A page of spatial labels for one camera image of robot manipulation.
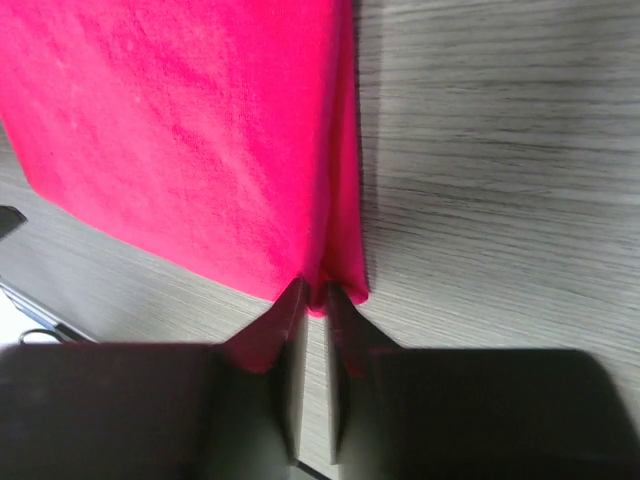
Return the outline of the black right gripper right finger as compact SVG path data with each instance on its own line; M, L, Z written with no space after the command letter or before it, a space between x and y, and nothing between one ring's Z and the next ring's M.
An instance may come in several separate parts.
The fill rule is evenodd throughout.
M554 348L408 348L327 287L332 459L343 479L635 479L605 368Z

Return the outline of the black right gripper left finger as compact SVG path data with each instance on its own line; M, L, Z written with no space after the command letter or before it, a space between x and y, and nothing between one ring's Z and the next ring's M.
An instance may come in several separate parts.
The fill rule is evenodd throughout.
M5 479L286 479L299 450L309 288L221 343L1 353Z

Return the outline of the pink t shirt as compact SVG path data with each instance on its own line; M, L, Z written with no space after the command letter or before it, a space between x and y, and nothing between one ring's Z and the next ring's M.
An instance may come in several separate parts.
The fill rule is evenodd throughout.
M33 190L272 300L369 288L349 1L5 1L1 120Z

